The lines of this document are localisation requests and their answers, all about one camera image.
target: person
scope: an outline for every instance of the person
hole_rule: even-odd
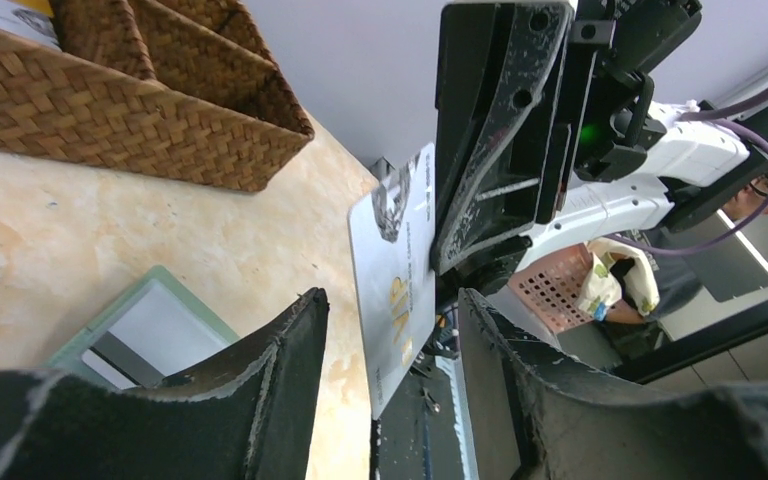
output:
[[[737,195],[722,206],[721,210],[732,221],[740,221],[761,206],[767,193],[768,175],[763,175],[742,188]],[[768,208],[764,211],[764,214],[768,214]],[[632,230],[625,232],[624,235],[654,247],[670,248],[666,241],[666,235],[660,229],[647,231]],[[655,282],[658,285],[658,293],[661,297],[655,310],[646,317],[643,317],[634,309],[611,310],[605,317],[605,321],[625,324],[658,321],[690,303],[699,291],[702,290],[702,283],[683,257],[654,253],[647,253],[647,257],[652,264]],[[620,285],[624,286],[622,277],[631,268],[633,262],[620,258],[616,258],[616,260],[619,261],[611,269],[611,273],[617,277]],[[623,295],[623,299],[634,306],[633,301],[625,295]]]

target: wire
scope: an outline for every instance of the wire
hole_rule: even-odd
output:
[[[422,404],[422,459],[425,480],[433,480],[434,469],[431,463],[431,415],[428,405]]]
[[[743,112],[751,110],[755,107],[759,107],[768,102],[768,87],[762,92],[753,95],[742,102],[737,102],[734,105],[720,108],[717,110],[703,110],[701,112],[687,112],[679,117],[679,120],[683,122],[696,120],[696,121],[710,121],[718,118],[731,117],[733,115],[739,115]]]
[[[768,142],[764,140],[764,137],[762,137],[761,135],[758,135],[752,130],[744,127],[743,125],[735,123],[731,120],[719,119],[719,120],[714,120],[713,123],[723,128],[728,128],[729,130],[734,132],[735,135],[748,139],[768,155]],[[679,248],[679,249],[657,248],[657,247],[646,245],[644,243],[635,242],[634,240],[628,240],[616,234],[609,235],[608,238],[611,238],[612,240],[616,240],[617,242],[622,243],[624,245],[639,248],[641,250],[651,252],[651,253],[657,253],[659,255],[668,255],[668,256],[693,255],[695,253],[708,250],[709,248],[720,244],[727,238],[739,232],[743,227],[749,225],[752,221],[754,221],[756,218],[761,216],[761,214],[763,214],[764,211],[767,210],[767,208],[768,208],[768,193],[767,193],[767,196],[764,198],[764,201],[761,203],[761,205],[757,209],[755,209],[755,211],[752,212],[748,217],[744,218],[737,225],[735,225],[734,228],[732,228],[728,232],[720,235],[719,237],[713,240],[702,243],[700,245],[695,245],[693,247]]]

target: shirt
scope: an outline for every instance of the shirt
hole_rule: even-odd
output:
[[[653,247],[670,248],[666,235],[660,229],[645,231],[629,230],[622,232],[620,235]],[[647,322],[655,322],[690,303],[693,297],[702,290],[702,282],[699,281],[699,278],[690,269],[684,257],[659,255],[650,252],[645,253],[649,259],[649,264],[652,266],[652,272],[655,275],[655,283],[658,285],[658,294],[661,300],[658,302],[655,310],[644,318]],[[633,265],[633,260],[617,262],[611,269],[611,273],[617,277],[620,286],[623,288],[623,300],[636,309],[637,306],[634,300],[624,293],[624,277]]]

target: wicker basket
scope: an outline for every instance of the wicker basket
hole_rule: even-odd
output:
[[[593,317],[575,307],[578,292],[593,267],[593,258],[584,245],[558,250],[511,276],[508,286],[535,315],[555,333],[569,330]],[[611,310],[631,311],[620,300]]]
[[[310,121],[242,5],[164,3],[52,1],[69,53],[0,30],[0,151],[265,188]],[[222,35],[181,14],[197,4],[233,20]]]

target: table surface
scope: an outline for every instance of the table surface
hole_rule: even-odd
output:
[[[0,154],[0,368],[43,363],[154,265],[241,336],[323,287],[307,478],[368,478],[347,215],[377,182],[314,124],[316,139],[256,195]]]

